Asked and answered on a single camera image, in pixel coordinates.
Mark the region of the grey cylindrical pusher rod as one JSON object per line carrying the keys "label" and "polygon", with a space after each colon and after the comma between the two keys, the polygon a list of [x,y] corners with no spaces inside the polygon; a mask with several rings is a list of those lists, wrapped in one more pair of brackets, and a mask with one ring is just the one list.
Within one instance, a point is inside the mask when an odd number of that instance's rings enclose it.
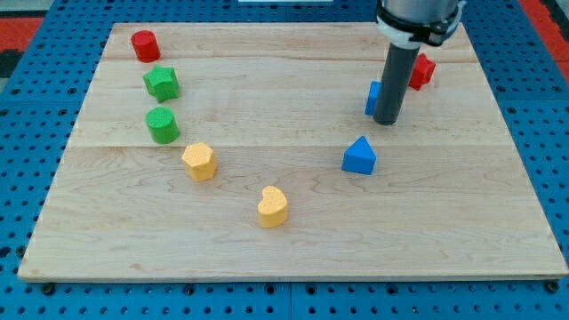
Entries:
{"label": "grey cylindrical pusher rod", "polygon": [[419,49],[419,46],[412,49],[389,46],[373,114],[376,123],[391,125],[397,121]]}

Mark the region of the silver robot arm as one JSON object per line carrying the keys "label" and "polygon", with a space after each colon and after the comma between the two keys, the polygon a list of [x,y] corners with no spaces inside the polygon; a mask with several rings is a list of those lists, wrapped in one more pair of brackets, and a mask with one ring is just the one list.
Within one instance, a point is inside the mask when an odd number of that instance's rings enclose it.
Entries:
{"label": "silver robot arm", "polygon": [[438,47],[450,38],[465,5],[460,0],[378,0],[376,23],[389,39],[389,49],[373,114],[376,123],[397,121],[421,46]]}

